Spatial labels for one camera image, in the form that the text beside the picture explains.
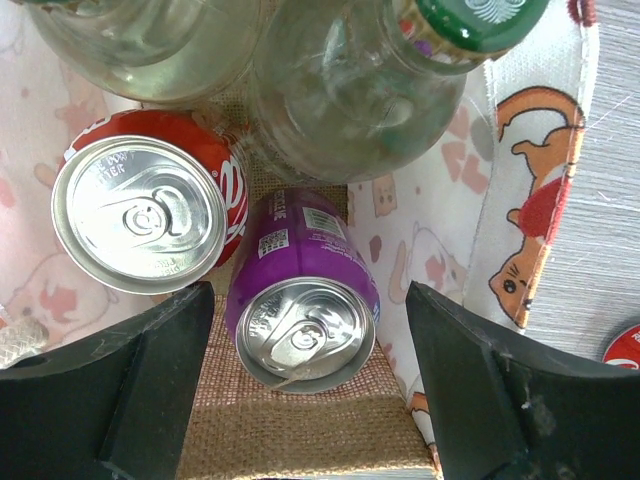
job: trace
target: gray wooden table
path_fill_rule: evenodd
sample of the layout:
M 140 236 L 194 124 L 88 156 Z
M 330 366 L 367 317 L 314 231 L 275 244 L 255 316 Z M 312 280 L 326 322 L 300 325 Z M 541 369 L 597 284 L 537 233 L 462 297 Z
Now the gray wooden table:
M 640 323 L 640 2 L 596 3 L 600 64 L 588 131 L 527 331 L 592 359 L 602 358 L 633 317 Z M 398 471 L 340 478 L 432 477 Z

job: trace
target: bottle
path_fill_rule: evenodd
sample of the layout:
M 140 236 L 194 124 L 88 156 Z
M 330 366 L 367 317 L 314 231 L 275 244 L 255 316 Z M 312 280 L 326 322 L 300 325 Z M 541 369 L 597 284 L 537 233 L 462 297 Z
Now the bottle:
M 54 52 L 89 81 L 169 104 L 239 78 L 264 17 L 261 0 L 26 0 L 26 8 Z
M 251 155 L 293 184 L 407 165 L 443 134 L 466 74 L 548 0 L 284 0 L 253 61 Z

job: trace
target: burlap fabric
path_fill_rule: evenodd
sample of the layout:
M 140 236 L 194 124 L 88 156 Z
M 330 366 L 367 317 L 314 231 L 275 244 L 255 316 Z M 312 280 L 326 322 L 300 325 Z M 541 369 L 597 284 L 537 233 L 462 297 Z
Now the burlap fabric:
M 277 2 L 267 0 L 271 14 Z M 247 121 L 246 81 L 192 107 L 215 127 L 220 110 Z M 261 165 L 250 165 L 250 196 L 284 186 Z M 318 189 L 344 218 L 346 187 Z M 206 277 L 226 294 L 234 258 Z M 430 468 L 418 432 L 387 360 L 376 347 L 349 383 L 319 395 L 270 391 L 246 373 L 224 325 L 225 297 L 216 318 L 178 473 L 181 479 L 299 477 L 356 470 Z

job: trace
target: silver can top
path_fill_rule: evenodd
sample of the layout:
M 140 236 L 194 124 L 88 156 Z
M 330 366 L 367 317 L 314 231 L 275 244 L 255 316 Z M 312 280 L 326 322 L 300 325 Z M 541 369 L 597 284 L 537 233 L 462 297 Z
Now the silver can top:
M 154 138 L 94 142 L 61 170 L 53 224 L 71 258 L 125 292 L 179 290 L 216 263 L 227 234 L 224 199 L 193 157 Z
M 267 386 L 316 393 L 353 377 L 375 341 L 373 313 L 352 289 L 316 277 L 268 288 L 245 309 L 236 345 L 247 370 Z

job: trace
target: fabric bag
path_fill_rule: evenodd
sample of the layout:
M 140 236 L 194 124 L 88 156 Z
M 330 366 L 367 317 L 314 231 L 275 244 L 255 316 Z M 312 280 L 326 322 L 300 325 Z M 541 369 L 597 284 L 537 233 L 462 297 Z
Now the fabric bag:
M 273 11 L 277 1 L 267 3 Z M 551 0 L 520 46 L 469 76 L 452 124 L 422 158 L 372 182 L 322 189 L 345 216 L 348 206 L 350 230 L 378 283 L 380 347 L 356 378 L 330 392 L 266 391 L 240 365 L 219 307 L 180 478 L 438 470 L 406 289 L 417 280 L 502 325 L 526 326 L 575 172 L 597 58 L 593 3 Z M 0 63 L 0 339 L 7 326 L 36 319 L 43 334 L 32 348 L 46 351 L 157 301 L 87 277 L 50 220 L 51 187 L 70 141 L 109 113 L 139 105 L 71 71 L 26 10 L 6 1 Z M 211 127 L 220 108 L 244 124 L 245 87 L 185 108 Z M 282 186 L 261 166 L 252 170 L 253 199 Z M 218 294 L 228 289 L 232 262 L 207 278 Z

